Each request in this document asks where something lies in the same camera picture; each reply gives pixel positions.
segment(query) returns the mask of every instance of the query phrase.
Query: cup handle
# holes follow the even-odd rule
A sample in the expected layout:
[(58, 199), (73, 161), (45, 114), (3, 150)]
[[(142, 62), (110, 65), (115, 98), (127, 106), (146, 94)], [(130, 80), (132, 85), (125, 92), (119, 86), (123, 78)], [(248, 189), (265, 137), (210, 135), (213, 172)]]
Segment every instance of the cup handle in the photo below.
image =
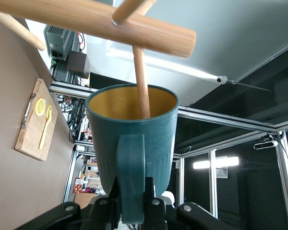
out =
[(122, 222), (143, 223), (145, 191), (144, 135), (120, 135), (117, 147), (117, 175)]

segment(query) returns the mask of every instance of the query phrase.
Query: fluorescent light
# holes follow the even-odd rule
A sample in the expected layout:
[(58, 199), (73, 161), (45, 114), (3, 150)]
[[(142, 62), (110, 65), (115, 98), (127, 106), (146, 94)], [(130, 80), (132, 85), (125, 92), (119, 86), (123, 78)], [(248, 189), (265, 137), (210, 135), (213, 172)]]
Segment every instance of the fluorescent light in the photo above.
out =
[(208, 169), (210, 167), (209, 161), (199, 161), (193, 164), (194, 169)]
[[(239, 165), (238, 157), (216, 158), (216, 168)], [(210, 161), (198, 161), (193, 164), (194, 169), (207, 169)]]
[[(107, 56), (113, 57), (113, 58), (122, 58), (126, 60), (132, 60), (133, 61), (133, 53), (123, 50), (118, 50), (110, 47), (110, 41), (108, 42), (108, 48), (107, 48)], [(184, 65), (180, 65), (174, 62), (161, 60), (155, 57), (145, 56), (146, 64), (152, 67), (160, 68), (160, 69), (169, 69), (174, 72), (184, 73), (188, 74), (206, 81), (214, 82), (217, 84), (224, 84), (224, 80), (221, 82), (218, 82), (217, 79), (218, 76), (205, 73), (203, 71), (187, 67)]]
[(216, 167), (227, 167), (227, 166), (235, 166), (239, 164), (238, 157), (227, 157), (227, 158), (219, 158), (216, 159)]

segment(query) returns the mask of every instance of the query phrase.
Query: box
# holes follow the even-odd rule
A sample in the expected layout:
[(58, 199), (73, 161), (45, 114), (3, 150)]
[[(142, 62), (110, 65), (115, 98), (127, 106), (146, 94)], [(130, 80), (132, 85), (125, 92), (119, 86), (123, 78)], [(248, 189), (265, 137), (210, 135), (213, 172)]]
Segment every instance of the box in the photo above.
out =
[(88, 79), (90, 75), (90, 61), (86, 54), (70, 51), (67, 60), (67, 70), (80, 78)]
[(82, 190), (82, 187), (83, 187), (83, 180), (80, 177), (76, 177), (72, 193), (84, 193), (85, 189)]
[(88, 177), (97, 177), (97, 172), (88, 171), (87, 176)]
[(97, 162), (89, 162), (89, 161), (88, 161), (86, 164), (87, 164), (87, 165), (96, 165), (96, 166), (97, 166)]
[(74, 202), (77, 203), (80, 208), (85, 208), (90, 203), (93, 197), (95, 197), (94, 193), (76, 194)]

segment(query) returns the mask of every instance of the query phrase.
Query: black box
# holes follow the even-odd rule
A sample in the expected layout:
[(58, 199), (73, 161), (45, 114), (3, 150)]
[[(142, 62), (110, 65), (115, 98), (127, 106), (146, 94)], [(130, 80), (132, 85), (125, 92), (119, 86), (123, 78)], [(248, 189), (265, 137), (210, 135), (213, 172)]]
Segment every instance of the black box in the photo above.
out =
[(88, 79), (90, 75), (90, 61), (86, 54), (70, 51), (67, 59), (67, 70), (76, 76)]
[(91, 73), (90, 75), (90, 87), (100, 90), (107, 86), (119, 85), (119, 84), (128, 84), (129, 82), (124, 80), (118, 80), (116, 78), (106, 77), (100, 74)]

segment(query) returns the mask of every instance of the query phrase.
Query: wooden cutting board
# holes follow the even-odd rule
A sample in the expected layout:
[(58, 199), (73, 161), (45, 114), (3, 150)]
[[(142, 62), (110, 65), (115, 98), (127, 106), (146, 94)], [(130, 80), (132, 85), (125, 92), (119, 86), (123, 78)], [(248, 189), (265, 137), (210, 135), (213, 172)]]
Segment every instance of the wooden cutting board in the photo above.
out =
[[(37, 79), (33, 93), (36, 93), (36, 97), (31, 101), (27, 115), (27, 128), (20, 129), (15, 149), (40, 161), (45, 161), (48, 156), (54, 126), (57, 121), (58, 110), (42, 79)], [(37, 116), (35, 113), (35, 106), (39, 98), (46, 100), (46, 110), (41, 116)], [(38, 147), (46, 124), (47, 108), (49, 105), (52, 106), (51, 121), (47, 127), (43, 148), (40, 150)]]

